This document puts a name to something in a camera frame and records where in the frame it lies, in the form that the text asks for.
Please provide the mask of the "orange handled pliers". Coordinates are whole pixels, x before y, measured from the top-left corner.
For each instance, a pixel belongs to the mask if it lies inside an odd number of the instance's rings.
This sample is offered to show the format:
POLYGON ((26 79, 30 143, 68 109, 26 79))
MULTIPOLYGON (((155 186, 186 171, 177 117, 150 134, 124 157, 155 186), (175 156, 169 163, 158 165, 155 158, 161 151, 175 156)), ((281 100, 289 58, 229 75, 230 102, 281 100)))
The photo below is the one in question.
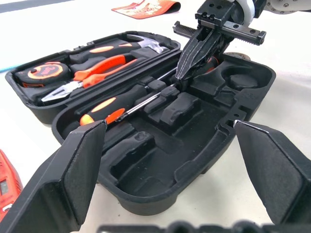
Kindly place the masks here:
POLYGON ((86 70, 74 73, 73 81, 62 85, 41 99, 43 103, 67 97, 73 90, 78 88, 88 88, 107 77, 123 70, 130 65, 137 63, 138 59, 130 53, 115 55, 104 59, 86 70))

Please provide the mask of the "red plastic hand tool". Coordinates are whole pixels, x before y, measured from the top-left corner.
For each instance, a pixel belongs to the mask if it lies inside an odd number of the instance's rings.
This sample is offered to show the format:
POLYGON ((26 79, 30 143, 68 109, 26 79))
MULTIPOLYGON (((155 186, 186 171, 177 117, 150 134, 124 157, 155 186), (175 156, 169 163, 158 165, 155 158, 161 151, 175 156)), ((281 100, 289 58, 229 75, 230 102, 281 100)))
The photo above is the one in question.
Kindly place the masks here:
POLYGON ((23 190, 20 177, 5 153, 0 150, 0 222, 23 190))

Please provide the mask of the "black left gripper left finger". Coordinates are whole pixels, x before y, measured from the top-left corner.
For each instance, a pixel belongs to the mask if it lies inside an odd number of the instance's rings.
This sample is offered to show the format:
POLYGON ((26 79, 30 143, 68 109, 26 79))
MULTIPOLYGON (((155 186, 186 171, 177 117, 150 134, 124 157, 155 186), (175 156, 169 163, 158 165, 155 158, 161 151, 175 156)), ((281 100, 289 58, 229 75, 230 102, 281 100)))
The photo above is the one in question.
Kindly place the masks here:
POLYGON ((72 233, 84 224, 97 182, 107 124, 73 130, 36 170, 0 222, 0 233, 72 233))

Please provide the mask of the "black orange screwdriver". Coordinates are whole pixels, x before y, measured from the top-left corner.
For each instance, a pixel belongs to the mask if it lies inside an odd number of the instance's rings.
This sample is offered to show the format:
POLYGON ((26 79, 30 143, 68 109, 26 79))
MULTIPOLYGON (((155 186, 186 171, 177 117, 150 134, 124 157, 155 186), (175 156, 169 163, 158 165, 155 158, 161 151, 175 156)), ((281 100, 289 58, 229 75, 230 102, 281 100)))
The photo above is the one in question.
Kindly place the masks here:
POLYGON ((146 86, 136 84, 130 90, 101 102, 81 117, 80 125, 83 126, 103 119, 106 121, 106 118, 114 112, 116 114, 126 112, 134 106, 138 99, 147 96, 149 91, 165 88, 166 83, 163 80, 173 75, 175 71, 176 68, 173 68, 146 86))
POLYGON ((131 115, 132 113, 136 112, 137 110, 141 109, 142 107, 144 107, 145 105, 149 104, 150 102, 152 102, 153 100, 155 100, 156 98, 158 98, 161 93, 168 89, 168 87, 166 87, 165 89, 163 89, 162 91, 158 92, 157 94, 154 94, 153 96, 149 97, 148 99, 146 99, 145 101, 137 104, 136 106, 132 107, 131 109, 129 109, 128 111, 122 113, 122 114, 116 114, 116 112, 114 112, 113 114, 109 115, 106 118, 106 122, 108 124, 112 123, 112 121, 115 122, 120 122, 122 121, 124 118, 126 118, 127 116, 131 115))

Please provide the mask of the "black orange handled hammer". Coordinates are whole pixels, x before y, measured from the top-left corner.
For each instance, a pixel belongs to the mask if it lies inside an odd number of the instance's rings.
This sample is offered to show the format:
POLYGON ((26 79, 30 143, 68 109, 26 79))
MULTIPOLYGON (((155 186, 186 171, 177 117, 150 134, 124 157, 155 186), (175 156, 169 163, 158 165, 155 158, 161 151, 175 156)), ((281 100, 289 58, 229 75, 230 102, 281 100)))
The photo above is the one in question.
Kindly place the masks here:
POLYGON ((160 54, 166 50, 168 50, 165 46, 160 46, 160 43, 154 39, 140 36, 140 35, 134 35, 134 34, 128 34, 128 38, 138 40, 138 42, 128 42, 125 44, 120 44, 117 46, 103 46, 103 47, 97 47, 94 49, 83 51, 79 54, 70 55, 70 61, 73 64, 81 64, 88 60, 89 58, 94 57, 112 57, 115 55, 120 55, 124 53, 129 53, 132 50, 137 50, 141 48, 150 48, 156 53, 160 54))

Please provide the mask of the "orange black handled tool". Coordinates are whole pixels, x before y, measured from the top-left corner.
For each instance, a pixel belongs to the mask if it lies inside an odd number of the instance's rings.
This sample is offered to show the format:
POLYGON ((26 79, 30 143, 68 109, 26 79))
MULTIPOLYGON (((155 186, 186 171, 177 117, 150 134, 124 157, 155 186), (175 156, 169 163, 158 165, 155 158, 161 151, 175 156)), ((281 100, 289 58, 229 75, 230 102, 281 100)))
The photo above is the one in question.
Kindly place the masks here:
POLYGON ((203 66, 203 73, 208 73, 212 71, 214 68, 216 68, 219 65, 219 60, 217 57, 212 56, 207 63, 203 66))

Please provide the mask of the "black plastic tool case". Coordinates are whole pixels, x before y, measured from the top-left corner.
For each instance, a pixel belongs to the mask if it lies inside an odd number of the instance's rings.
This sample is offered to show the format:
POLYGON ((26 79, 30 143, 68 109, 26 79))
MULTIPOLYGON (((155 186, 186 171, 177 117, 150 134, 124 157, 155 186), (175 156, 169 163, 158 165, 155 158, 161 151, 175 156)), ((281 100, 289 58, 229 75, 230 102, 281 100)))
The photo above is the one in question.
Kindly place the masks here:
POLYGON ((23 64, 8 72, 7 82, 22 102, 44 124, 52 127, 58 142, 80 125, 80 119, 96 105, 118 94, 134 95, 139 104, 156 99, 105 133, 98 182, 127 211, 141 216, 164 212, 199 175, 206 173, 235 137, 236 119, 249 120, 260 106, 276 73, 269 67, 230 55, 219 57, 215 68, 203 68, 186 89, 174 87, 173 69, 181 55, 180 44, 148 32, 128 31, 88 42, 23 64), (70 73, 86 65, 89 49, 156 40, 168 50, 150 48, 131 52, 136 63, 89 90, 78 88, 67 97, 47 103, 42 98, 63 85, 27 87, 17 76, 31 68, 58 62, 70 73))

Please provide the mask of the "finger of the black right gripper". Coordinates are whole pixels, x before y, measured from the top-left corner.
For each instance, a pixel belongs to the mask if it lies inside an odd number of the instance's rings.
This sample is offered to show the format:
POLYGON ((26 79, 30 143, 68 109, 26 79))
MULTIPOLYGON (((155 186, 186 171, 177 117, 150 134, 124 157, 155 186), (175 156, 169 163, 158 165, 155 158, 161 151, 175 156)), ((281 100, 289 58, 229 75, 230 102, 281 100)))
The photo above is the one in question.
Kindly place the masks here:
POLYGON ((206 33, 195 48, 194 71, 206 65, 212 56, 222 52, 231 40, 216 30, 206 31, 206 33))
POLYGON ((176 78, 185 79, 202 61, 206 61, 216 51, 216 30, 202 27, 197 29, 180 56, 176 78))

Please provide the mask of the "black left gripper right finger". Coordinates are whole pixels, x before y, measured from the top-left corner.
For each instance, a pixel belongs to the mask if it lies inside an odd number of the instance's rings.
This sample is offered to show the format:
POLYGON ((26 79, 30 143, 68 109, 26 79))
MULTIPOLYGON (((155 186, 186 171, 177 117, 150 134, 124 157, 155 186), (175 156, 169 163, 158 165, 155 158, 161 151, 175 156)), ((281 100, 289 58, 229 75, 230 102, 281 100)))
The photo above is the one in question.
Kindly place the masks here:
POLYGON ((235 120, 251 183, 274 224, 311 224, 311 160, 281 131, 235 120))

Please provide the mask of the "black orange tape measure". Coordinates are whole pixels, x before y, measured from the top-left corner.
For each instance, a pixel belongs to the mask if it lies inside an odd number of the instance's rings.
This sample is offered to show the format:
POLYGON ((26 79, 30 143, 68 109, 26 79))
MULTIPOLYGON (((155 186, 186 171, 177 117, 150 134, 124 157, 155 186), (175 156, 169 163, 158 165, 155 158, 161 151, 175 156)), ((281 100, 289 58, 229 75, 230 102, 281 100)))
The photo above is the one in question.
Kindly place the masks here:
POLYGON ((72 78, 70 68, 61 62, 46 62, 15 73, 23 87, 43 87, 72 78))

